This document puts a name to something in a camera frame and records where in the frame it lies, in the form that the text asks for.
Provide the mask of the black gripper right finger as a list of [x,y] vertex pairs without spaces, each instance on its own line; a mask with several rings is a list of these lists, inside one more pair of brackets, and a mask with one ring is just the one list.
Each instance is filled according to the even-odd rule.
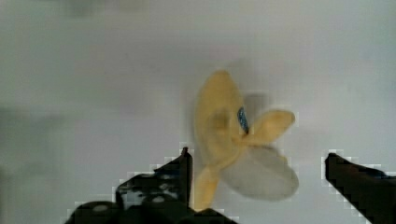
[[395,224],[395,177],[329,153],[326,180],[372,224]]

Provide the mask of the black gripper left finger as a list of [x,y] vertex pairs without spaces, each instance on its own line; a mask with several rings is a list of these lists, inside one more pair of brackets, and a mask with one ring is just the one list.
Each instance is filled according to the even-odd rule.
[[135,175],[121,183],[115,191],[116,203],[128,209],[160,197],[189,204],[192,166],[192,155],[184,147],[178,157],[154,169],[152,174]]

